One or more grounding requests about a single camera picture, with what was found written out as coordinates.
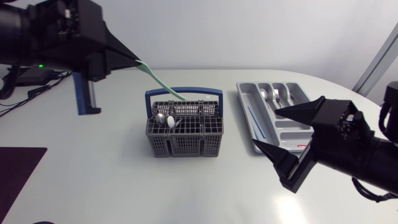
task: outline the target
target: white wall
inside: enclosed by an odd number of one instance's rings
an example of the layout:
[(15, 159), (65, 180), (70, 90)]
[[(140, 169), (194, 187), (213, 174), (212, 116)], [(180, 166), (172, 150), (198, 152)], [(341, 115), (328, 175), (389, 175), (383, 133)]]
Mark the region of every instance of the white wall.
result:
[(347, 88), (398, 22), (396, 0), (95, 2), (110, 31), (153, 68), (289, 70)]

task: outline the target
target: black robotic arm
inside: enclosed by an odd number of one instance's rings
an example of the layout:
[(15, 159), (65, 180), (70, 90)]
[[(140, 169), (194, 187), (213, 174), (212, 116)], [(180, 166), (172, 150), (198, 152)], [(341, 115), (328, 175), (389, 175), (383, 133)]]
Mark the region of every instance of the black robotic arm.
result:
[(96, 114), (93, 84), (112, 70), (140, 65), (106, 27), (90, 0), (48, 0), (27, 9), (0, 3), (0, 63), (13, 65), (0, 98), (8, 98), (20, 66), (73, 71), (79, 114)]

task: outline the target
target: cable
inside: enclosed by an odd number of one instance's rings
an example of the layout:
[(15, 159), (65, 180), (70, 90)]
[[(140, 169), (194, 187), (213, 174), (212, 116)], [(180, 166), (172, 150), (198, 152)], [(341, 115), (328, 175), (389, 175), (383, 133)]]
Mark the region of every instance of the cable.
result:
[(159, 85), (161, 85), (171, 95), (177, 97), (180, 100), (187, 100), (185, 97), (183, 97), (182, 95), (179, 95), (178, 93), (176, 93), (174, 90), (172, 90), (170, 87), (168, 87), (164, 82), (162, 82), (159, 78), (157, 78), (157, 76), (152, 72), (152, 70), (149, 68), (149, 66), (146, 63), (141, 62), (140, 60), (136, 60), (136, 62), (141, 63), (141, 65), (137, 66), (137, 68), (139, 70), (141, 70), (141, 71), (147, 73), (148, 75), (150, 75), (157, 83), (159, 83)]
[(392, 193), (387, 193), (385, 195), (376, 195), (370, 190), (368, 190), (366, 187), (364, 187), (361, 183), (359, 183), (358, 179), (355, 179), (354, 177), (352, 178), (352, 181), (354, 183), (355, 189), (363, 196), (366, 197), (369, 200), (373, 200), (376, 203), (383, 202), (389, 199), (397, 199), (398, 196), (392, 194)]
[(390, 108), (391, 108), (391, 105), (389, 103), (384, 103), (380, 110), (379, 129), (382, 133), (384, 133), (384, 131), (386, 130), (386, 127), (384, 125), (384, 120), (386, 119), (386, 116), (387, 116)]
[(53, 88), (54, 86), (56, 86), (56, 85), (58, 85), (60, 82), (62, 82), (66, 77), (69, 77), (71, 74), (72, 74), (71, 72), (68, 72), (67, 74), (62, 75), (62, 76), (60, 77), (60, 79), (59, 79), (57, 82), (55, 82), (54, 84), (50, 85), (48, 88), (46, 88), (46, 89), (44, 89), (44, 90), (42, 90), (42, 91), (38, 91), (37, 93), (31, 95), (31, 96), (28, 97), (27, 99), (24, 99), (24, 100), (22, 100), (22, 101), (20, 101), (20, 102), (18, 102), (18, 103), (13, 103), (13, 104), (11, 104), (11, 105), (7, 105), (7, 106), (12, 106), (12, 105), (14, 105), (14, 106), (11, 107), (11, 108), (8, 108), (8, 109), (5, 109), (5, 110), (0, 111), (0, 113), (1, 113), (1, 114), (0, 114), (0, 118), (1, 118), (2, 116), (4, 116), (4, 115), (8, 114), (8, 113), (11, 112), (12, 110), (14, 110), (14, 109), (16, 109), (16, 108), (18, 108), (18, 107), (20, 107), (20, 106), (25, 105), (25, 104), (26, 104), (27, 102), (29, 102), (30, 100), (33, 100), (36, 96), (39, 96), (40, 94), (42, 94), (42, 93), (44, 93), (44, 92), (50, 90), (51, 88)]

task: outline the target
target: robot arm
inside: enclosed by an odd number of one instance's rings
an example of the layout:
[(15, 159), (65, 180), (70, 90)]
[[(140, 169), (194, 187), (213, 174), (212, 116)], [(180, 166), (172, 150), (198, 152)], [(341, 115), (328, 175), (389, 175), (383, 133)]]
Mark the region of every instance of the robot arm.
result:
[[(39, 66), (74, 74), (79, 114), (97, 114), (92, 82), (112, 70), (140, 65), (135, 56), (106, 27), (101, 6), (90, 0), (48, 0), (27, 9), (0, 3), (0, 63)], [(5, 83), (0, 98), (15, 86)]]
[[(320, 163), (353, 177), (357, 190), (363, 180), (388, 192), (384, 199), (398, 195), (398, 82), (387, 86), (380, 126), (389, 141), (374, 137), (362, 112), (349, 100), (316, 101), (276, 110), (275, 113), (314, 128), (311, 143), (297, 158), (287, 150), (253, 139), (274, 163), (282, 185), (298, 191), (311, 168)], [(390, 111), (387, 127), (384, 119)]]

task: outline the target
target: electronic device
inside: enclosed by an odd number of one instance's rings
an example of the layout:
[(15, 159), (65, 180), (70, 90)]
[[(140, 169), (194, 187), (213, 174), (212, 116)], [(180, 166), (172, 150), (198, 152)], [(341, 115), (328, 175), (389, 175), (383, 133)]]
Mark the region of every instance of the electronic device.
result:
[(28, 68), (18, 76), (17, 86), (46, 85), (53, 72), (52, 69)]

